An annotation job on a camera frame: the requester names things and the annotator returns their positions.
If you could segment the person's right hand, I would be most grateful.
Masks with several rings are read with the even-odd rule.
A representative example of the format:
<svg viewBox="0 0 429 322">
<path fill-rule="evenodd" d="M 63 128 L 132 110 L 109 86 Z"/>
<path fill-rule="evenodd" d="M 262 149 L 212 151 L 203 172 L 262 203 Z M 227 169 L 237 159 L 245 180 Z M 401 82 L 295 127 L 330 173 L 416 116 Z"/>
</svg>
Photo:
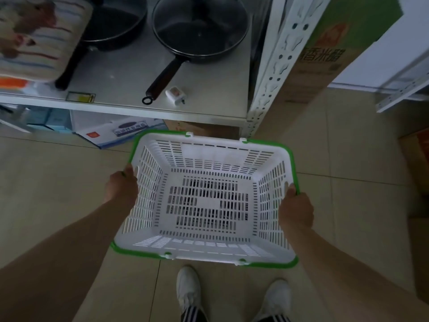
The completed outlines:
<svg viewBox="0 0 429 322">
<path fill-rule="evenodd" d="M 289 227 L 312 228 L 314 206 L 306 193 L 298 193 L 291 199 L 283 198 L 278 210 L 278 222 L 283 232 Z"/>
</svg>

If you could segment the person's left hand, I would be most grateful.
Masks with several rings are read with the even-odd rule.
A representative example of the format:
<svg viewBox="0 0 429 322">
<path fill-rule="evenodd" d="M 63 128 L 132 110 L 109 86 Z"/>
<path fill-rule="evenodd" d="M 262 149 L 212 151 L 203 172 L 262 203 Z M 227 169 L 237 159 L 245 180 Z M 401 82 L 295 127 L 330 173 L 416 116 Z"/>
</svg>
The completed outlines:
<svg viewBox="0 0 429 322">
<path fill-rule="evenodd" d="M 104 203 L 119 204 L 124 209 L 134 207 L 138 197 L 138 183 L 125 178 L 125 168 L 110 175 L 105 185 Z"/>
</svg>

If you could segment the white green-rimmed shopping basket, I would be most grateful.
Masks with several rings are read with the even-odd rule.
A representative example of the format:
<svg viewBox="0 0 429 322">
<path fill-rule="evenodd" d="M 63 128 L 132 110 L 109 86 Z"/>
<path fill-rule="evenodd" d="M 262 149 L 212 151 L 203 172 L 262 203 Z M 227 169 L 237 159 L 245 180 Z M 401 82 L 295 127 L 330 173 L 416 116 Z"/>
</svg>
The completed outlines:
<svg viewBox="0 0 429 322">
<path fill-rule="evenodd" d="M 287 146 L 148 130 L 129 163 L 139 193 L 114 251 L 275 269 L 298 263 L 278 222 L 287 187 L 299 193 Z"/>
</svg>

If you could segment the person's right forearm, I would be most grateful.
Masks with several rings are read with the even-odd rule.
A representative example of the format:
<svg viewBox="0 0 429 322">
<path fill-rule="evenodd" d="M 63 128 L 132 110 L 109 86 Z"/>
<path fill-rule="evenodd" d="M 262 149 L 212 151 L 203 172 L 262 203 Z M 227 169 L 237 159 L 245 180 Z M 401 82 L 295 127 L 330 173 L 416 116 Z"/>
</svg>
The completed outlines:
<svg viewBox="0 0 429 322">
<path fill-rule="evenodd" d="M 337 322 L 429 322 L 428 304 L 308 226 L 284 223 L 282 230 Z"/>
</svg>

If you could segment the person's left forearm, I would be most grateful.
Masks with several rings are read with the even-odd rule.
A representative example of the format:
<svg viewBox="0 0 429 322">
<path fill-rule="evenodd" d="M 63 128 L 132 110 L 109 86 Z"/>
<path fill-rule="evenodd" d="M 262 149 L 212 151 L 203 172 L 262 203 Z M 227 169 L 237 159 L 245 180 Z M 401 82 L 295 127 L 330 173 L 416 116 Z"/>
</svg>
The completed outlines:
<svg viewBox="0 0 429 322">
<path fill-rule="evenodd" d="M 0 269 L 0 322 L 72 322 L 134 200 L 115 198 Z"/>
</svg>

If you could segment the white and blue product box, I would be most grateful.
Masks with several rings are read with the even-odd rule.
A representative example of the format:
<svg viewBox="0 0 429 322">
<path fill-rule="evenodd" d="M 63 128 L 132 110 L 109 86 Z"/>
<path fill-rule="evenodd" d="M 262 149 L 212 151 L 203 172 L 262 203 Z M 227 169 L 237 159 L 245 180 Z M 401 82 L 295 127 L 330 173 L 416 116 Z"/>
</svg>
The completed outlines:
<svg viewBox="0 0 429 322">
<path fill-rule="evenodd" d="M 148 129 L 168 130 L 162 119 L 86 111 L 71 111 L 70 116 L 74 134 L 99 149 L 125 143 Z"/>
</svg>

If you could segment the flat brown cardboard box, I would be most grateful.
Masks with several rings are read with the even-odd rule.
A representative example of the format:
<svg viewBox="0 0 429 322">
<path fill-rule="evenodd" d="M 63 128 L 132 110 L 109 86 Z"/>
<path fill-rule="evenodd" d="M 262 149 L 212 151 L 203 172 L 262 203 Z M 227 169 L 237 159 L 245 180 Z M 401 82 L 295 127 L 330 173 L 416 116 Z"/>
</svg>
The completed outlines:
<svg viewBox="0 0 429 322">
<path fill-rule="evenodd" d="M 202 124 L 185 121 L 164 120 L 169 130 L 191 132 L 195 136 L 239 140 L 240 128 L 217 124 Z"/>
</svg>

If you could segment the small white tag device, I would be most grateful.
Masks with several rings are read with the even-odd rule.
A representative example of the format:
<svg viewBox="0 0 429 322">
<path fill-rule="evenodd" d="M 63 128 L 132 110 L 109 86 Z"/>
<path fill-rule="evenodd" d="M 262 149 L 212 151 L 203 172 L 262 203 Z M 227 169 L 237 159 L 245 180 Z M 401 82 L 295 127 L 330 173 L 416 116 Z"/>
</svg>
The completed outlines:
<svg viewBox="0 0 429 322">
<path fill-rule="evenodd" d="M 185 104 L 187 95 L 177 86 L 169 87 L 165 90 L 166 97 L 168 100 L 178 106 L 180 104 Z"/>
</svg>

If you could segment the shelf price label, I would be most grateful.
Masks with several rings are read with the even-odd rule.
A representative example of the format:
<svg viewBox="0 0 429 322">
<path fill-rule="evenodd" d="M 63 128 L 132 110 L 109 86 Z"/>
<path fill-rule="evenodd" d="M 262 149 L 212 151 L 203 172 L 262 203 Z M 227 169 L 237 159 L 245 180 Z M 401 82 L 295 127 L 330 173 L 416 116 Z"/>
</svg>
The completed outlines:
<svg viewBox="0 0 429 322">
<path fill-rule="evenodd" d="M 66 96 L 67 102 L 93 103 L 96 94 L 69 91 Z"/>
</svg>

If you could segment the white metal shelf unit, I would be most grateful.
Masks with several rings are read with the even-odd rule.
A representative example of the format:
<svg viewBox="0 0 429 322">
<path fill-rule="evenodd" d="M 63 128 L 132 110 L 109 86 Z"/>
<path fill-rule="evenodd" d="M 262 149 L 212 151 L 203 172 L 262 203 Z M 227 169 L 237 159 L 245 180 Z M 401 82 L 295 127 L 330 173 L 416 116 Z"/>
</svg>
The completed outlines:
<svg viewBox="0 0 429 322">
<path fill-rule="evenodd" d="M 148 86 L 174 59 L 147 28 L 126 48 L 106 53 L 90 51 L 66 91 L 55 91 L 48 86 L 42 86 L 37 95 L 0 90 L 0 103 L 238 126 L 243 129 L 242 136 L 250 137 L 270 109 L 263 112 L 260 123 L 252 118 L 256 103 L 268 86 L 280 40 L 285 36 L 292 37 L 292 41 L 300 38 L 299 47 L 288 46 L 285 52 L 298 55 L 329 2 L 272 0 L 254 92 L 249 86 L 251 33 L 248 33 L 226 58 L 210 64 L 185 63 L 180 67 L 168 88 L 179 87 L 187 95 L 185 104 L 175 106 L 165 91 L 152 104 L 143 104 Z M 94 93 L 96 97 L 93 103 L 67 102 L 69 91 Z"/>
</svg>

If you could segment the person's white shoe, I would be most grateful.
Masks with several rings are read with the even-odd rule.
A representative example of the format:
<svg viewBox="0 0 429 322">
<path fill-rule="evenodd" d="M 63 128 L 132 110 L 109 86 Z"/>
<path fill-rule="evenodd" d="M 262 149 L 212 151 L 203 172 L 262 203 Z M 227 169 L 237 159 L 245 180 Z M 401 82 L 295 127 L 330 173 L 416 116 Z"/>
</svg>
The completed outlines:
<svg viewBox="0 0 429 322">
<path fill-rule="evenodd" d="M 181 309 L 181 322 L 208 322 L 202 308 L 200 280 L 191 266 L 183 266 L 179 270 L 176 295 Z"/>
<path fill-rule="evenodd" d="M 284 279 L 274 281 L 267 289 L 261 308 L 251 322 L 291 322 L 288 318 L 292 291 Z"/>
</svg>

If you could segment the person's left white shoe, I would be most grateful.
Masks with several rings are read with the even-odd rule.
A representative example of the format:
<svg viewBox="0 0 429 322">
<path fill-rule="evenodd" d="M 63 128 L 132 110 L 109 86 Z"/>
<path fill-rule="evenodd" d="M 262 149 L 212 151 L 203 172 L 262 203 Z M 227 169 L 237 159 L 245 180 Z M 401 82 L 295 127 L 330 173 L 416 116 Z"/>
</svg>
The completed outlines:
<svg viewBox="0 0 429 322">
<path fill-rule="evenodd" d="M 176 295 L 181 309 L 181 322 L 208 322 L 202 308 L 200 280 L 191 266 L 183 266 L 179 270 Z"/>
</svg>

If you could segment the green and brown cardboard box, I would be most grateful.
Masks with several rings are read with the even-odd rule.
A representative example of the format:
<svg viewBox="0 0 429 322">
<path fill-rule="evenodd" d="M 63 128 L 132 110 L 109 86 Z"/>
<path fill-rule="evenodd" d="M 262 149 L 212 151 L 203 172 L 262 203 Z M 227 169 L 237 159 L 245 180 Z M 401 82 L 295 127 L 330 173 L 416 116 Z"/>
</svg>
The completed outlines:
<svg viewBox="0 0 429 322">
<path fill-rule="evenodd" d="M 277 95 L 286 102 L 308 105 L 359 55 L 403 15 L 399 0 L 330 0 L 312 35 L 298 55 L 288 46 L 301 39 L 280 40 L 268 86 L 256 103 L 252 118 L 260 123 Z"/>
</svg>

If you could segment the orange packet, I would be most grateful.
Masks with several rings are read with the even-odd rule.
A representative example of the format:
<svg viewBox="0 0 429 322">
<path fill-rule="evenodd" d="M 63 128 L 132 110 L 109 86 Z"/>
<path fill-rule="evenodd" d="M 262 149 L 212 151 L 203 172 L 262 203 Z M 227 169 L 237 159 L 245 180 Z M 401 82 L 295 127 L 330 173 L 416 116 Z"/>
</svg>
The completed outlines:
<svg viewBox="0 0 429 322">
<path fill-rule="evenodd" d="M 32 86 L 28 80 L 0 76 L 0 89 L 8 91 L 23 91 Z"/>
</svg>

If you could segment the white metal shelf rail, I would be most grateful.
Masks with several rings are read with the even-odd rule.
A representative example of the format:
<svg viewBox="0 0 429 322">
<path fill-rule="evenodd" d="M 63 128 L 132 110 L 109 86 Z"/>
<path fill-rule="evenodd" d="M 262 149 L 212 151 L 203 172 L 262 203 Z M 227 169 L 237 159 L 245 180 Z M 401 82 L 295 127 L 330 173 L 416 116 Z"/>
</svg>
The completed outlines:
<svg viewBox="0 0 429 322">
<path fill-rule="evenodd" d="M 388 94 L 375 105 L 376 113 L 382 113 L 404 100 L 429 103 L 429 49 L 378 91 L 388 91 Z"/>
</svg>

